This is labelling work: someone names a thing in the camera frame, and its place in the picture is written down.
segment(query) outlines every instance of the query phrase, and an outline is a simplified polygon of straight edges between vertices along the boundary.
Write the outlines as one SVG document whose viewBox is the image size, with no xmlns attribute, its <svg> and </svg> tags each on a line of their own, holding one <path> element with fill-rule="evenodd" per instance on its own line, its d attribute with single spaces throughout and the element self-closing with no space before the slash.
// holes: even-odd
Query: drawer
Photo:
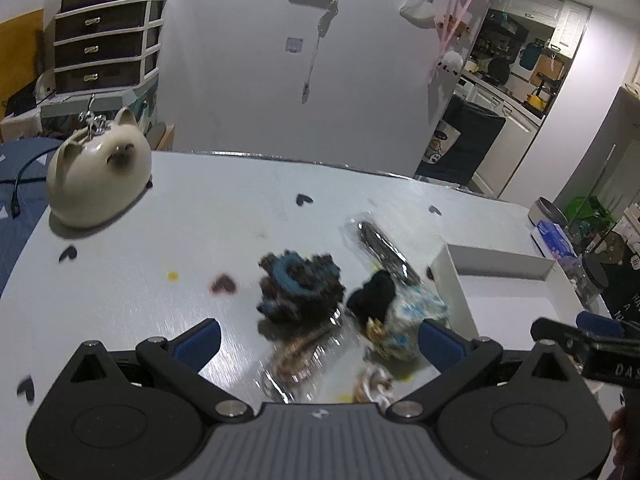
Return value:
<svg viewBox="0 0 640 480">
<path fill-rule="evenodd" d="M 57 45 L 56 67 L 139 56 L 142 53 L 142 35 L 142 31 L 128 32 Z"/>
<path fill-rule="evenodd" d="M 58 93 L 135 86 L 140 82 L 140 61 L 110 63 L 56 72 Z"/>
<path fill-rule="evenodd" d="M 145 24 L 146 2 L 103 7 L 56 19 L 56 41 Z"/>
</svg>

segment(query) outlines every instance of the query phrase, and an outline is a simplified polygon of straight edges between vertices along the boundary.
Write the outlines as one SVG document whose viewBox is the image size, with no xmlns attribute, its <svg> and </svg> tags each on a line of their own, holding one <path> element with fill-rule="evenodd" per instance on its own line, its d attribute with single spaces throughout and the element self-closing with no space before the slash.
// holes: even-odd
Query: white cat figurine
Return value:
<svg viewBox="0 0 640 480">
<path fill-rule="evenodd" d="M 151 148 L 128 108 L 104 133 L 75 131 L 63 142 L 47 171 L 52 213 L 64 225 L 90 228 L 123 212 L 151 178 Z"/>
</svg>

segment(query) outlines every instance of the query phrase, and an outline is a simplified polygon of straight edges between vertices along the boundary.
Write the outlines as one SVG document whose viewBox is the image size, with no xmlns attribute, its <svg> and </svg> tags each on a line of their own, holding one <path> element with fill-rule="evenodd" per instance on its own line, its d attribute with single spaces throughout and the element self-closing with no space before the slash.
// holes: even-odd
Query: white cabinet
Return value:
<svg viewBox="0 0 640 480">
<path fill-rule="evenodd" d="M 503 103 L 502 99 L 498 98 L 495 94 L 489 92 L 480 85 L 476 85 L 471 94 L 469 94 L 468 100 L 483 108 L 489 108 L 489 110 L 493 110 L 494 112 L 497 112 L 498 108 L 501 108 Z"/>
<path fill-rule="evenodd" d="M 497 198 L 533 142 L 538 127 L 510 104 L 479 85 L 476 85 L 470 101 L 506 119 L 474 176 L 482 192 Z"/>
<path fill-rule="evenodd" d="M 490 8 L 521 16 L 534 22 L 555 27 L 561 16 L 560 0 L 492 0 Z"/>
<path fill-rule="evenodd" d="M 476 170 L 491 190 L 491 195 L 496 198 L 500 196 L 538 132 L 538 127 L 532 121 L 508 104 L 502 105 L 499 115 L 506 122 Z"/>
<path fill-rule="evenodd" d="M 554 30 L 549 48 L 569 59 L 573 59 L 578 49 L 580 38 L 589 21 L 589 7 L 565 2 Z"/>
<path fill-rule="evenodd" d="M 636 49 L 626 71 L 625 88 L 640 99 L 640 34 L 636 38 Z"/>
</svg>

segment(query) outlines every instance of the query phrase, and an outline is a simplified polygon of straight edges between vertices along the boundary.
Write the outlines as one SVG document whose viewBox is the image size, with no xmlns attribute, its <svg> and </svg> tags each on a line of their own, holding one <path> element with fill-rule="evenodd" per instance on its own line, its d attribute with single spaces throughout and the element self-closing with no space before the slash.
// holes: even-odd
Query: cat ear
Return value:
<svg viewBox="0 0 640 480">
<path fill-rule="evenodd" d="M 138 126 L 136 117 L 127 107 L 120 109 L 120 111 L 113 118 L 113 123 L 117 124 L 118 126 L 120 126 L 121 124 L 131 124 L 131 126 Z"/>
</svg>

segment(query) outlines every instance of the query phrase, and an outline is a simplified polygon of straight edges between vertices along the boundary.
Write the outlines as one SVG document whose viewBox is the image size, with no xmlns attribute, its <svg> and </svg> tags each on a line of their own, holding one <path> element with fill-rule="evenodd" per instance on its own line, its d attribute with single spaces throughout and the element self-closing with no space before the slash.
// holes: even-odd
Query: plush toy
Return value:
<svg viewBox="0 0 640 480">
<path fill-rule="evenodd" d="M 269 253 L 259 263 L 268 274 L 260 280 L 258 311 L 273 322 L 319 324 L 328 319 L 344 296 L 340 268 L 330 254 L 310 260 L 298 253 Z"/>
<path fill-rule="evenodd" d="M 453 72 L 454 75 L 460 75 L 463 65 L 464 60 L 462 59 L 462 56 L 460 56 L 460 54 L 455 50 L 449 50 L 446 52 L 438 62 L 439 68 L 443 69 L 445 72 Z"/>
</svg>

